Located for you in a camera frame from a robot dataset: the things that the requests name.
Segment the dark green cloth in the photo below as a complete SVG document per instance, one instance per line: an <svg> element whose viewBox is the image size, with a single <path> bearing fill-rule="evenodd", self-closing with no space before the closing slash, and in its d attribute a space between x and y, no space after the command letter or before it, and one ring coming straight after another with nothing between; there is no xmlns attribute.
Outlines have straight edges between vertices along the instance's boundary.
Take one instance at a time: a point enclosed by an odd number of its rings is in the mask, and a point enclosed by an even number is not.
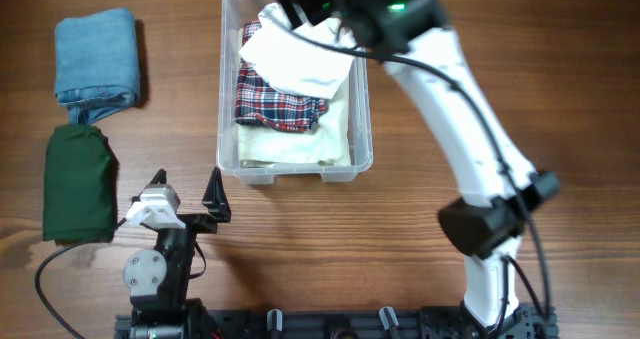
<svg viewBox="0 0 640 339"><path fill-rule="evenodd" d="M45 156L45 241L107 242L116 226L117 163L108 139L91 125L54 129Z"/></svg>

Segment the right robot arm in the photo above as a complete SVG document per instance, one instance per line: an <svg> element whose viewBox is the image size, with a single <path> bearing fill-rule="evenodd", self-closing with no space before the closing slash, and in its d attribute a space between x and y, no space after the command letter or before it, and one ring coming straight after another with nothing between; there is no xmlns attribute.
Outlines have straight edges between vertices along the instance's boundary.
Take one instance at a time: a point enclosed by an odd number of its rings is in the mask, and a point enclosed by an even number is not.
<svg viewBox="0 0 640 339"><path fill-rule="evenodd" d="M536 235L533 212L559 189L505 132L474 79L458 35L439 0L277 0L287 29L337 17L356 41L355 57L382 62L412 99L440 145L459 198L438 213L464 257L461 303L469 338L500 338L523 326L515 292L526 275L516 260L524 234Z"/></svg>

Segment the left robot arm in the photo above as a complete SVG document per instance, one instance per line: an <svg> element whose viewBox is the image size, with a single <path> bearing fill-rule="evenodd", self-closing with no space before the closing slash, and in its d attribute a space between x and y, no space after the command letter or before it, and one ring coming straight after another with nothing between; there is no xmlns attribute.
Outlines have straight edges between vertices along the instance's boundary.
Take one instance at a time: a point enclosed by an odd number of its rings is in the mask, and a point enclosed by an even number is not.
<svg viewBox="0 0 640 339"><path fill-rule="evenodd" d="M132 312L116 318L116 338L222 338L221 327L200 299L187 297L188 285L200 277L191 271L193 258L202 253L199 234L215 234L231 220L222 174L215 168L201 200L204 213L180 214L180 199L159 170L151 182L131 199L126 221L157 234L151 249L134 253L123 269Z"/></svg>

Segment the cream cloth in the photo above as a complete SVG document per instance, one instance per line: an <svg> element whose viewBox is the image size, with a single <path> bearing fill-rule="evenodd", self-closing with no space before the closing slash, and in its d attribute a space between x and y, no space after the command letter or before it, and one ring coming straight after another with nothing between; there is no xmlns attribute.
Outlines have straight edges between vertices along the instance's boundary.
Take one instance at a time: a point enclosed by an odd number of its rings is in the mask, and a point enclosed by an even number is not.
<svg viewBox="0 0 640 339"><path fill-rule="evenodd" d="M258 18L242 28L240 49L261 25ZM347 142L348 79L335 96L326 99L328 112L309 132L281 132L263 126L246 126L240 132L239 159L246 165L325 164L344 166L349 162Z"/></svg>

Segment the white cloth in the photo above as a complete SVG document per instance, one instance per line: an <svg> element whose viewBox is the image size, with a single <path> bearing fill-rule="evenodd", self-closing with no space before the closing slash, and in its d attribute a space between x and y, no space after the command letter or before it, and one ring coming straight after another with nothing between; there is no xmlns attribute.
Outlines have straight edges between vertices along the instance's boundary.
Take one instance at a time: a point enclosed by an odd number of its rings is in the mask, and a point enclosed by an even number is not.
<svg viewBox="0 0 640 339"><path fill-rule="evenodd" d="M290 34L279 27L288 19L277 3L266 5L258 20L261 27L242 45L240 57L281 93L333 98L348 79L353 58L309 44L296 36L351 49L355 40L340 28L340 21L329 18L316 26L305 23Z"/></svg>

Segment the plaid flannel shirt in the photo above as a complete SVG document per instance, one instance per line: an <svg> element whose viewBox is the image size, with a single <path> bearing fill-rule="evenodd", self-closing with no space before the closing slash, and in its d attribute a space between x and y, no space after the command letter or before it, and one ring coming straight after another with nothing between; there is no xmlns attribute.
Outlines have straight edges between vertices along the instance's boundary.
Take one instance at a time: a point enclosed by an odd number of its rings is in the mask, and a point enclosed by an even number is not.
<svg viewBox="0 0 640 339"><path fill-rule="evenodd" d="M252 64L239 60L234 113L237 124L304 133L311 131L328 109L326 99L278 92Z"/></svg>

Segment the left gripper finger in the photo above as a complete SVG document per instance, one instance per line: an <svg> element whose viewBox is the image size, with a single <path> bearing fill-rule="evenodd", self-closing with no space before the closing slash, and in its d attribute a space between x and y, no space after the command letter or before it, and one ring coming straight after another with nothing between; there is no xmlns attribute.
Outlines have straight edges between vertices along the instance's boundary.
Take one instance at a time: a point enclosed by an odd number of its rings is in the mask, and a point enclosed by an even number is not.
<svg viewBox="0 0 640 339"><path fill-rule="evenodd" d="M165 169L159 169L148 185L164 185L167 183L167 171ZM140 200L140 196L142 193L138 195L134 195L130 198L131 202L138 202Z"/></svg>
<svg viewBox="0 0 640 339"><path fill-rule="evenodd" d="M228 202L222 180L222 173L215 167L209 178L201 203L207 208L209 216L216 221L228 223L231 221L231 208Z"/></svg>

